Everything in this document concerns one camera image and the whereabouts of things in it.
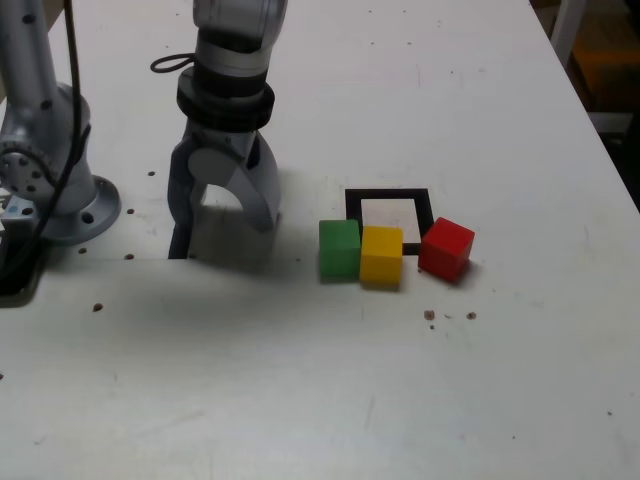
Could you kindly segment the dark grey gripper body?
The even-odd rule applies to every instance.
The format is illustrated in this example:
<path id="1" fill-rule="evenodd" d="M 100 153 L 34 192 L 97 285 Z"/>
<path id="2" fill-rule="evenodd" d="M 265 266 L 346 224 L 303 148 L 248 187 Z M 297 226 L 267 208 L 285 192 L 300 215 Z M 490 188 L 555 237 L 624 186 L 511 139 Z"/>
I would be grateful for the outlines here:
<path id="1" fill-rule="evenodd" d="M 205 127 L 193 120 L 186 122 L 180 153 L 180 163 L 186 164 L 188 158 L 198 149 L 213 148 L 233 157 L 240 164 L 259 164 L 259 132 L 224 132 Z"/>

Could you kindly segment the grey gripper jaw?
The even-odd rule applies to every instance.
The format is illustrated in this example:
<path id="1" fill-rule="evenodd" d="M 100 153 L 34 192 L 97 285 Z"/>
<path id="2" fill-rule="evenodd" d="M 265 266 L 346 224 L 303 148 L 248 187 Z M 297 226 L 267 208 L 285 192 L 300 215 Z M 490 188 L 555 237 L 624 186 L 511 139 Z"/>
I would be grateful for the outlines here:
<path id="1" fill-rule="evenodd" d="M 169 171 L 168 205 L 174 222 L 192 226 L 194 207 L 192 196 L 196 189 L 196 179 L 188 166 L 190 156 L 200 148 L 199 142 L 191 135 L 185 135 L 174 148 Z"/>
<path id="2" fill-rule="evenodd" d="M 188 166 L 196 181 L 219 186 L 240 202 L 247 223 L 255 230 L 275 228 L 281 188 L 274 155 L 259 133 L 260 163 L 240 164 L 233 157 L 213 148 L 201 148 L 189 158 Z"/>

